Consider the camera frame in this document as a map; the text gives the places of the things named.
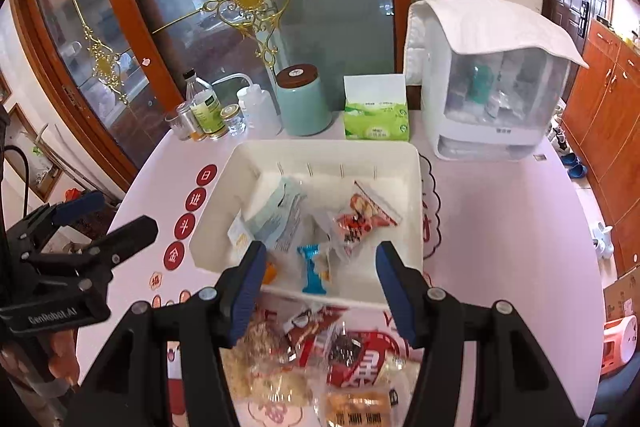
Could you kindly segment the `person's left hand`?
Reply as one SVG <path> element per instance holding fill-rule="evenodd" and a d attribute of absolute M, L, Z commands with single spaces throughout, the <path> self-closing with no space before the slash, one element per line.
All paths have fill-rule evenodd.
<path fill-rule="evenodd" d="M 49 369 L 55 378 L 62 378 L 71 386 L 78 384 L 79 364 L 76 357 L 76 339 L 74 331 L 54 333 L 50 337 L 52 355 Z"/>

